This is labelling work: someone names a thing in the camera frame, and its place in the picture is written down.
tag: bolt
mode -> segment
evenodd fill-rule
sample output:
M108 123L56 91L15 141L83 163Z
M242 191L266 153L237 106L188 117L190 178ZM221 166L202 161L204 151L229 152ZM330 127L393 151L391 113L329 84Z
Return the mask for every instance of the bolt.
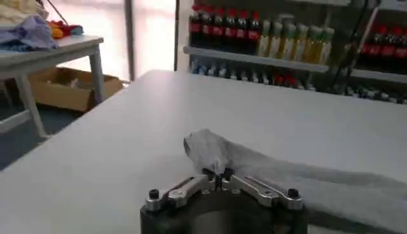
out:
M150 191L148 192L148 197L149 197L150 199L153 199L153 200L159 199L159 197L160 197L160 191L159 191L158 189L152 189L152 190L150 190Z
M297 198L300 197L300 192L298 192L297 189L290 188L290 189L288 190L287 195L288 195L289 198L297 199Z

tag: purple cloth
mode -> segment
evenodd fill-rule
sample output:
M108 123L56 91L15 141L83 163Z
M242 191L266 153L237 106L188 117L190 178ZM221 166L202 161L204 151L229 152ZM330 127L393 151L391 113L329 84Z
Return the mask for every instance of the purple cloth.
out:
M1 49L15 50L18 45L20 45L19 48L26 48L26 51L58 47L51 36L51 29L47 22L39 15L27 17L14 29L0 29Z

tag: metal bracket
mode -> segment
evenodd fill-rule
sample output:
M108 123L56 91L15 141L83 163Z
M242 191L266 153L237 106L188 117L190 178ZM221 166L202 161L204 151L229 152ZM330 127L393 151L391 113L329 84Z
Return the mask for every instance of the metal bracket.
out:
M303 208L303 199L297 190L289 189L287 192L283 192L249 176L232 175L230 180L222 180L222 188L227 191L242 190L266 207L273 207L276 203L281 203L289 210Z
M215 179L209 180L207 175L196 175L176 184L170 189L150 190L149 196L145 201L145 207L148 211L159 211L163 208L165 202L172 200L176 208L180 208L188 203L193 195L199 191L212 190L216 187Z

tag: shelf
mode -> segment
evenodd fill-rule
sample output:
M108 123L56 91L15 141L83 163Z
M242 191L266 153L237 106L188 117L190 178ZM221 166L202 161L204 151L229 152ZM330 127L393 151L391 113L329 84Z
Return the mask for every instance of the shelf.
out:
M222 52L218 50L209 50L203 48L195 48L190 46L184 47L184 53L188 55L198 55L203 57L210 57L216 59L226 59L239 62L250 62L252 64L263 64L263 65L272 65L275 67L286 67L302 71L311 71L311 72L327 72L329 67L326 65L319 64L308 64L304 62L294 62L289 60L277 59L277 58L267 58L259 57L254 55L245 55L241 53L230 53Z
M384 0L379 6L379 10L407 11L407 2L398 0Z
M314 3L314 4L325 4L331 6L348 6L351 0L290 0L297 3Z
M378 79L407 84L407 75L354 69L350 76L368 79Z

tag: white cloth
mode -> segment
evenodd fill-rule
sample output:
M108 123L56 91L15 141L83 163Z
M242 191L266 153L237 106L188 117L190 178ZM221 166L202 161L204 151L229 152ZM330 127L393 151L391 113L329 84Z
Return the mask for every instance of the white cloth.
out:
M209 130L193 132L185 151L199 171L226 167L300 191L310 222L333 233L407 233L407 184L363 172L344 172L276 160ZM327 233L315 229L310 233Z

